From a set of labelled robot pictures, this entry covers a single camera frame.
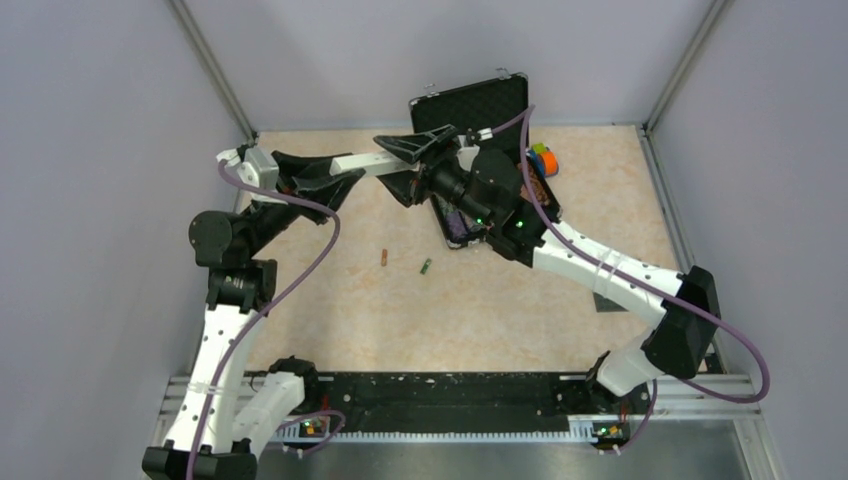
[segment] beige table surface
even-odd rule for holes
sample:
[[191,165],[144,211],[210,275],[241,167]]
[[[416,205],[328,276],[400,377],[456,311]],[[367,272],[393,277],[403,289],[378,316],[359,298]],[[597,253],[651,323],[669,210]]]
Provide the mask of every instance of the beige table surface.
[[[379,150],[371,138],[403,130],[263,133],[259,144],[295,155]],[[533,127],[560,162],[548,179],[563,219],[597,241],[675,268],[633,127]],[[319,370],[585,370],[644,325],[630,313],[596,313],[592,292],[507,262],[487,245],[452,251],[429,203],[403,208],[374,178],[339,212],[336,248],[270,315],[248,369],[297,355]],[[332,231],[300,219],[257,258],[279,262],[280,292]],[[388,266],[380,266],[383,248]],[[426,275],[419,274],[432,259]]]

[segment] robotic arm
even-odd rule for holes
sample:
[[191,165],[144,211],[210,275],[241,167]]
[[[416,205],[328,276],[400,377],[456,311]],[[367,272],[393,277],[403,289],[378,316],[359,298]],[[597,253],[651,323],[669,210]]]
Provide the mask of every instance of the robotic arm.
[[[486,242],[503,258],[571,278],[636,313],[646,330],[624,347],[603,354],[588,372],[586,388],[600,412],[616,411],[620,397],[663,374],[694,377],[715,325],[613,272],[643,279],[718,316],[710,273],[693,267],[682,274],[642,263],[587,238],[560,221],[558,211],[545,209],[558,233],[596,262],[575,255],[522,198],[523,179],[513,161],[476,144],[486,136],[459,135],[448,125],[414,135],[375,137],[385,149],[375,154],[301,158],[241,147],[223,152],[219,161],[237,167],[249,185],[316,201],[333,211],[364,176],[378,177],[406,207],[437,194],[485,225]],[[212,381],[224,352],[274,295],[276,262],[253,256],[300,216],[316,224],[327,221],[320,212],[261,194],[254,194],[239,214],[207,211],[192,220],[189,239],[195,261],[209,269],[205,327],[176,421],[164,445],[145,452],[142,467],[151,478],[186,478],[199,423],[203,426],[194,478],[255,478],[257,458],[277,427],[308,395],[305,385],[317,377],[314,364],[288,359],[272,369],[258,394],[235,414],[247,357],[264,318],[235,345],[218,381]],[[613,271],[599,268],[597,261],[612,265]],[[210,408],[204,411],[210,395]]]

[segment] gray wall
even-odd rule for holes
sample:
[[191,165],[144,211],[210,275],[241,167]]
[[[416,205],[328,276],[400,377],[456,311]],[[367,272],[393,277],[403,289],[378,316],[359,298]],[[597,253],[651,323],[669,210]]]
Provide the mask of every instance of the gray wall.
[[735,2],[656,134],[696,259],[771,366],[791,478],[848,470],[846,22],[839,0]]
[[642,121],[707,0],[191,0],[259,130],[407,125],[407,102],[523,71],[538,123]]
[[164,2],[0,2],[3,478],[137,478],[241,140]]

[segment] gray panel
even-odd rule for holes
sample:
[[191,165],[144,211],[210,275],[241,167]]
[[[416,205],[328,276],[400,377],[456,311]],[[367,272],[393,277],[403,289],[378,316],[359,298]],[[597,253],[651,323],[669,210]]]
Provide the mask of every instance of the gray panel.
[[848,470],[831,415],[848,395],[846,21],[844,1],[735,2],[655,134],[723,317],[770,363],[762,409],[789,478]]
[[133,479],[243,140],[163,2],[0,2],[0,476]]
[[188,1],[259,130],[408,125],[407,101],[528,74],[540,123],[643,121],[704,0]]
[[732,424],[655,421],[621,457],[565,445],[330,445],[299,461],[266,451],[259,480],[298,479],[622,479],[745,480]]

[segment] gray floor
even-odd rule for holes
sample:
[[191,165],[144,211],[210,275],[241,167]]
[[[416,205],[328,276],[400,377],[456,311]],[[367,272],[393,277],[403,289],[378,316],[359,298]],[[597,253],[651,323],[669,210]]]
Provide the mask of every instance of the gray floor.
[[562,445],[338,444],[303,461],[266,451],[258,478],[744,480],[749,476],[730,422],[655,421],[619,458],[586,455]]

